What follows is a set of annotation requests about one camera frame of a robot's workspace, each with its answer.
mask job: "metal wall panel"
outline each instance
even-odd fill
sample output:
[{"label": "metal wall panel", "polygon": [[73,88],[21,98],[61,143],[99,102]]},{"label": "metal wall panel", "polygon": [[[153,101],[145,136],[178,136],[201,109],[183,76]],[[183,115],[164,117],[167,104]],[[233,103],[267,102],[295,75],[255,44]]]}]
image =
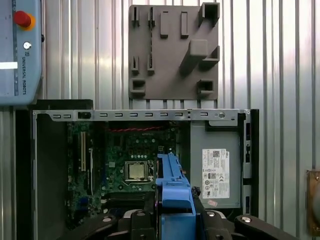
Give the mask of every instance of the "metal wall panel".
[{"label": "metal wall panel", "polygon": [[[106,110],[259,108],[260,217],[309,240],[306,170],[320,169],[320,1],[219,0],[218,101],[129,100],[129,6],[202,2],[209,1],[44,0],[40,97],[93,99],[96,109]],[[9,111],[0,112],[0,233],[6,240],[14,229],[15,197],[7,187],[14,186],[12,120]]]},{"label": "metal wall panel", "polygon": [[15,115],[0,107],[0,239],[16,236]]}]

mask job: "power supply label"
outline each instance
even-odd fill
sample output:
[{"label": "power supply label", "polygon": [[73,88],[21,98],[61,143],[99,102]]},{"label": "power supply label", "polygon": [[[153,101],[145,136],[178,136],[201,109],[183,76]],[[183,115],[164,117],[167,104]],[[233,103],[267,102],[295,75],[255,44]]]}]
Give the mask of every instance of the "power supply label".
[{"label": "power supply label", "polygon": [[226,149],[202,149],[202,198],[230,197],[230,156]]}]

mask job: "red cable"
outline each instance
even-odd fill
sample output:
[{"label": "red cable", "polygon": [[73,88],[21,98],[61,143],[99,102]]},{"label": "red cable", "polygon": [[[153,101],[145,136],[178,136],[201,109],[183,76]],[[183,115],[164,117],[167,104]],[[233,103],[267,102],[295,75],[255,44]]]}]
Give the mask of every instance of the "red cable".
[{"label": "red cable", "polygon": [[144,132],[144,131],[150,131],[150,130],[156,130],[161,129],[162,126],[152,126],[152,127],[146,127],[146,128],[126,128],[126,129],[107,129],[109,132],[113,133],[121,133],[121,132]]}]

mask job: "motherboard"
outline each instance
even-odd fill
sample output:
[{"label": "motherboard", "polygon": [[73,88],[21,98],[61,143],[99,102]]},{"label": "motherboard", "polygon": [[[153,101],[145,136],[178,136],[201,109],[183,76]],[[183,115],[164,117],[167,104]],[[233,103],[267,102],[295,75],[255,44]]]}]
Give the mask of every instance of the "motherboard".
[{"label": "motherboard", "polygon": [[68,123],[68,228],[118,205],[143,203],[156,188],[157,155],[176,152],[177,131],[170,124]]}]

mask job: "emergency stop button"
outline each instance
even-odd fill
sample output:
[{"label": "emergency stop button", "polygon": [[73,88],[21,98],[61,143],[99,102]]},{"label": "emergency stop button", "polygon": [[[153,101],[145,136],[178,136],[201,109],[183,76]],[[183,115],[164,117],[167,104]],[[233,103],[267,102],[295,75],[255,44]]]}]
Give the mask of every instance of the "emergency stop button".
[{"label": "emergency stop button", "polygon": [[28,28],[30,27],[32,20],[26,12],[17,11],[13,16],[13,22],[22,28]]}]

